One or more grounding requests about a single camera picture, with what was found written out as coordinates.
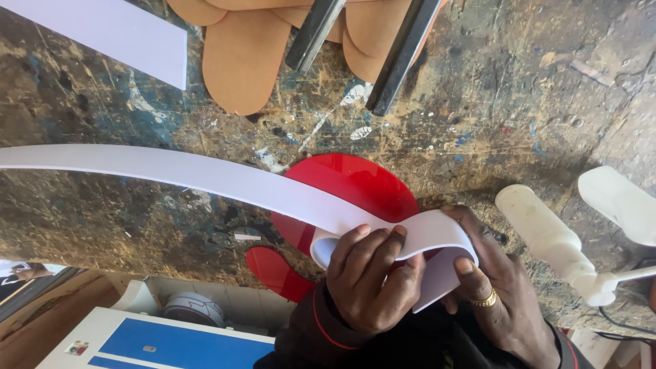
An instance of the white pvc strip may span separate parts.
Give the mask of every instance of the white pvc strip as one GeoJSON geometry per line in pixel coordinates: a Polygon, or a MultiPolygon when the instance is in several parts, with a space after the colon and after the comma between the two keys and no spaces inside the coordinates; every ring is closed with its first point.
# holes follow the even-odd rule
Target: white pvc strip
{"type": "Polygon", "coordinates": [[[186,88],[187,31],[125,0],[0,0],[0,7],[186,88]]]}
{"type": "MultiPolygon", "coordinates": [[[[0,169],[59,169],[148,179],[263,207],[319,228],[310,253],[324,269],[339,236],[365,223],[372,229],[391,229],[395,225],[334,195],[281,175],[158,148],[102,144],[0,148],[0,169]]],[[[424,278],[420,301],[433,302],[436,296],[441,297],[458,286],[452,266],[455,256],[467,255],[478,264],[465,232],[458,222],[441,211],[426,211],[398,224],[407,229],[407,238],[397,260],[436,248],[454,249],[445,250],[428,262],[428,267],[435,270],[427,273],[430,278],[424,278]]]]}

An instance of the paint-stained workbench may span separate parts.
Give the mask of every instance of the paint-stained workbench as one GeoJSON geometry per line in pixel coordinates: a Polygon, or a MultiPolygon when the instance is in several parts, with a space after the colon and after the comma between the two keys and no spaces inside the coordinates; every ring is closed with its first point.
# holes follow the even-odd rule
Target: paint-stained workbench
{"type": "MultiPolygon", "coordinates": [[[[362,156],[401,178],[422,209],[472,206],[509,252],[524,255],[549,320],[630,333],[526,254],[493,197],[511,183],[534,188],[601,271],[630,269],[654,254],[576,191],[578,175],[607,163],[656,194],[654,0],[454,0],[384,119],[364,109],[367,86],[330,43],[308,76],[281,68],[261,113],[226,114],[203,85],[202,29],[159,0],[131,1],[189,30],[187,91],[0,9],[0,146],[139,145],[274,172],[308,155],[362,156]],[[573,60],[616,85],[585,77],[569,67],[573,60]]],[[[111,175],[0,172],[6,258],[262,287],[245,266],[250,244],[235,241],[235,232],[263,236],[301,274],[320,275],[253,206],[111,175]]],[[[648,288],[647,281],[621,286],[611,316],[656,329],[648,288]]]]}

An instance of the fingernail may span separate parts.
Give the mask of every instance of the fingernail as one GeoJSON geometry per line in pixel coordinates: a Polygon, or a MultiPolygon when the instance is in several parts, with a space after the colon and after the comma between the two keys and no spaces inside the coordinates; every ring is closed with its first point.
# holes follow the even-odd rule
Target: fingernail
{"type": "Polygon", "coordinates": [[[407,233],[402,225],[395,225],[394,228],[392,228],[392,231],[397,232],[402,236],[405,236],[405,234],[407,233]]]}
{"type": "Polygon", "coordinates": [[[474,271],[474,262],[464,256],[455,259],[454,266],[460,274],[470,274],[474,271]]]}
{"type": "Polygon", "coordinates": [[[360,234],[367,234],[371,230],[371,227],[368,224],[363,224],[363,225],[359,225],[356,229],[360,234]]]}

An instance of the hand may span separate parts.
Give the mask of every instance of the hand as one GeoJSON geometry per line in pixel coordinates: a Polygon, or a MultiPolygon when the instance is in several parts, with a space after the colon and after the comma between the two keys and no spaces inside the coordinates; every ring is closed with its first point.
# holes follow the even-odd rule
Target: hand
{"type": "MultiPolygon", "coordinates": [[[[468,300],[483,301],[492,294],[492,288],[497,292],[497,302],[492,306],[472,306],[485,335],[499,349],[512,353],[530,368],[558,368],[560,355],[554,333],[542,318],[522,260],[506,255],[470,208],[445,206],[441,210],[460,223],[480,258],[480,269],[466,257],[454,260],[461,283],[456,294],[468,300]]],[[[442,299],[451,314],[458,309],[455,298],[452,293],[442,299]]]]}
{"type": "Polygon", "coordinates": [[[426,261],[422,254],[388,275],[405,242],[405,228],[371,232],[361,225],[339,239],[326,271],[326,285],[351,329],[378,334],[392,329],[419,300],[426,261]]]}

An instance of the gold ring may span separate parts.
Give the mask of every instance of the gold ring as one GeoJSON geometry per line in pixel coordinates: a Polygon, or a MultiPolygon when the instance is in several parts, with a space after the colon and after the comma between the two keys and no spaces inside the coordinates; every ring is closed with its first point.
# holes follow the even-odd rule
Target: gold ring
{"type": "Polygon", "coordinates": [[[497,302],[497,292],[493,288],[490,297],[488,297],[487,299],[484,299],[483,301],[472,300],[471,302],[473,306],[481,306],[481,307],[492,306],[494,305],[495,302],[497,302]]]}

